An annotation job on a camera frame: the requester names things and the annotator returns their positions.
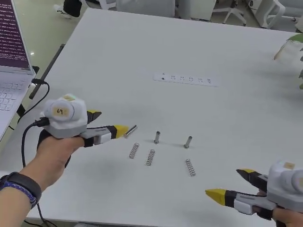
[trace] metal spring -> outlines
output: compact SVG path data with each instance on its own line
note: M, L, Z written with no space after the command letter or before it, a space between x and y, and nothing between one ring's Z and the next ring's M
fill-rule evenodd
M155 150L151 149L149 154L148 154L148 157L147 157L147 160L146 160L146 165L147 166L151 166L152 165L152 160L153 160L153 157L155 156Z
M136 152L139 148L139 145L140 145L139 143L134 143L131 153L129 153L129 158L134 158L134 156L136 155Z
M195 172L195 169L194 169L194 167L193 167L193 164L191 164L190 159L186 159L186 160L185 160L185 164L186 164L186 167L187 167L187 169L188 169L189 175L190 175L190 176L195 176L195 175L196 175L196 172Z

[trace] purple screen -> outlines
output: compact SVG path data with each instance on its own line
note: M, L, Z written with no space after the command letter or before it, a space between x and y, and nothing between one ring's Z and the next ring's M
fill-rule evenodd
M12 0L0 0L0 65L29 68Z

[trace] metal rod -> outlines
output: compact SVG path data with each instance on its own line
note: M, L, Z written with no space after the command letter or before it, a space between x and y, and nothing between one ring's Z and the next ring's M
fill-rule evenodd
M190 142L191 142L192 139L193 139L192 136L189 136L189 137L188 137L186 143L184 144L184 148L185 148L185 149L188 149L188 148L189 148L189 144L190 144Z
M153 141L155 144L158 144L158 143L159 143L159 137L160 137L160 132L157 131L157 132L156 132L156 138L155 138L155 140Z
M136 129L137 129L137 125L135 125L134 127L132 127L130 130L128 130L125 134L124 137L127 138L130 134L132 134Z

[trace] black cable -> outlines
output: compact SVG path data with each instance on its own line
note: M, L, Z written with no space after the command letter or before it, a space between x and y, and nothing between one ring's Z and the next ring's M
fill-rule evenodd
M25 221L25 220L24 220L24 222L25 222L25 223L27 223L28 225L31 225L31 226L43 227L42 225L38 225L38 224L34 224L34 223L30 223L30 222Z
M46 125L49 125L49 120L47 117L42 117L40 118L39 121L36 121L32 124L30 124L29 126L26 127L26 129L24 130L23 132L23 135L22 135L22 141L21 141L21 157L22 157L22 166L25 167L26 166L26 161L25 161L25 138L26 138L26 135L27 135L27 132L28 130L30 130L30 128L32 127L35 127L35 126L38 126L38 127L42 127L42 126L46 126ZM57 227L54 223L50 222L50 221L47 221L44 219L43 215L42 215L42 212L41 212L41 208L40 208L40 205L39 203L37 203L37 208L38 208L38 212L39 212L39 216L40 216L40 219L42 220L42 222L47 226L47 227L50 227L48 225L48 222L51 223L53 226Z
M49 91L50 91L50 86L49 84L44 81L44 80L40 80L40 79L33 79L32 82L34 84L46 84L47 85L47 92L46 94L35 104L33 105L30 109L26 110L25 113L18 119L18 122L22 119L22 117L24 117L25 114L27 114L28 112L30 112L32 109L34 109L40 102L42 102L43 99L45 99L45 97L48 95Z

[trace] hand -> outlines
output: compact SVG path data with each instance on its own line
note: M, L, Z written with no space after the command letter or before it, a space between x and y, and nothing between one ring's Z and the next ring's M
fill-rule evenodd
M83 146L81 137L59 140L50 136L41 142L35 158L20 173L32 178L44 191L62 176L68 158Z
M266 193L259 191L257 195L266 196ZM283 222L286 227L303 227L303 214L295 211L276 208L273 211L273 219Z

